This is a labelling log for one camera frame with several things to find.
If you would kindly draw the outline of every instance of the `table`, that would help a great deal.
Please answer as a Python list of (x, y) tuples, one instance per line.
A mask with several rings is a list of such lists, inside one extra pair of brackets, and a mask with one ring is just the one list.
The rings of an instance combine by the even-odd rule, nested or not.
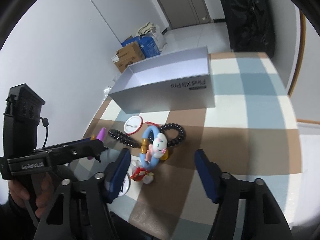
[[(121, 218), (159, 239), (207, 239), (217, 205), (206, 197), (195, 170), (193, 154), (198, 148), (222, 171), (238, 179), (264, 179), (288, 223), (293, 222), (301, 182), (300, 141), (294, 111), (276, 69), (265, 53), (210, 57), (216, 107), (136, 113), (144, 122), (182, 125), (187, 139), (156, 167), (151, 184), (131, 181), (127, 194), (109, 205)], [(85, 136), (97, 134), (101, 127), (122, 131), (124, 122), (136, 114), (125, 114), (108, 97)], [(146, 127), (144, 123), (132, 137), (140, 141)], [(101, 155), (101, 164), (87, 159), (71, 163), (79, 179), (103, 171), (124, 147), (110, 137), (104, 143), (109, 150)], [(133, 160), (138, 159), (139, 150), (131, 150)], [(238, 239), (243, 225), (242, 201), (239, 214)]]

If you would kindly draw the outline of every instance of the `human hand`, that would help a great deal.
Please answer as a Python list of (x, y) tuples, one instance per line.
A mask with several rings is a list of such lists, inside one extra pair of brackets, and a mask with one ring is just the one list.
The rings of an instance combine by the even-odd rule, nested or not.
[[(29, 200), (30, 194), (23, 187), (23, 185), (17, 180), (9, 180), (8, 181), (10, 195), (13, 201), (21, 208), (26, 208), (24, 204), (24, 200)], [(48, 202), (50, 201), (53, 195), (53, 185), (52, 179), (48, 173), (45, 174), (42, 183), (41, 183), (41, 194), (36, 198), (36, 206), (38, 209), (36, 210), (36, 216), (41, 218), (42, 213), (47, 207)]]

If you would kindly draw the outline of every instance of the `white plastic bag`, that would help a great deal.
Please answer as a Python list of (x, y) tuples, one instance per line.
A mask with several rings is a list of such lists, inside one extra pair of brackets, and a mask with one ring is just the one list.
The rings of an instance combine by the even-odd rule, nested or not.
[(155, 41), (155, 43), (160, 51), (162, 51), (164, 48), (164, 45), (167, 44), (164, 36), (160, 32), (159, 25), (156, 25), (156, 27), (153, 27), (152, 30), (146, 34), (146, 36), (153, 38), (153, 40)]

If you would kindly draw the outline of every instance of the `purple cap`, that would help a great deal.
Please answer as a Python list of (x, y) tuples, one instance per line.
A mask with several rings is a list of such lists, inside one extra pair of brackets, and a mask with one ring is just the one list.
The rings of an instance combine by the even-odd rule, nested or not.
[(106, 128), (102, 127), (96, 138), (103, 142), (105, 135), (106, 135)]

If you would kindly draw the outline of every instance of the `cable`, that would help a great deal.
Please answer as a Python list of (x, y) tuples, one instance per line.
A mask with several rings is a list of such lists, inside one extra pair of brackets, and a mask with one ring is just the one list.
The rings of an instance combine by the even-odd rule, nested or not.
[[(178, 145), (186, 138), (186, 131), (179, 124), (168, 123), (168, 124), (164, 124), (164, 125), (160, 126), (160, 129), (159, 129), (160, 133), (163, 133), (164, 131), (167, 131), (167, 130), (177, 130), (178, 131), (178, 135), (176, 136), (176, 138), (168, 140), (167, 147), (172, 147), (172, 146)], [(126, 135), (123, 132), (120, 132), (119, 130), (110, 129), (108, 133), (113, 139), (115, 139), (125, 145), (128, 145), (132, 148), (140, 148), (140, 146), (141, 146), (140, 143), (137, 142), (135, 139)], [(148, 140), (151, 144), (153, 143), (153, 132), (152, 131), (149, 133)]]
[(46, 135), (45, 135), (45, 139), (44, 139), (44, 143), (42, 148), (45, 147), (46, 143), (47, 143), (47, 139), (48, 139), (48, 133), (49, 133), (49, 129), (48, 129), (48, 125), (49, 125), (49, 121), (48, 118), (42, 118), (40, 117), (40, 119), (42, 120), (42, 125), (45, 127), (46, 129)]
[(140, 143), (138, 143), (135, 139), (131, 138), (123, 132), (120, 132), (116, 129), (110, 129), (108, 133), (113, 139), (125, 145), (128, 145), (132, 148), (140, 148)]

